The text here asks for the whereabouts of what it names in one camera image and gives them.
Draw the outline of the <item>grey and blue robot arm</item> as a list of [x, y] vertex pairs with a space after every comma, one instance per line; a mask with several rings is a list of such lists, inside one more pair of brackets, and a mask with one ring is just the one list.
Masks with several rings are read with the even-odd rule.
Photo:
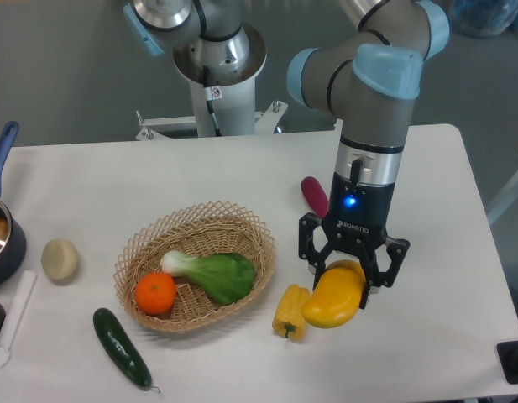
[[[255, 131], [255, 79], [266, 60], [261, 34], [238, 1], [127, 1], [123, 11], [154, 55], [169, 51], [190, 85], [202, 137]], [[389, 287], [408, 241], [386, 230], [424, 63], [443, 50], [446, 14], [430, 1], [351, 1], [358, 32], [331, 50], [307, 49], [286, 73], [290, 95], [343, 126], [324, 217], [299, 224], [299, 256], [326, 279], [332, 252], [358, 259], [363, 296]]]

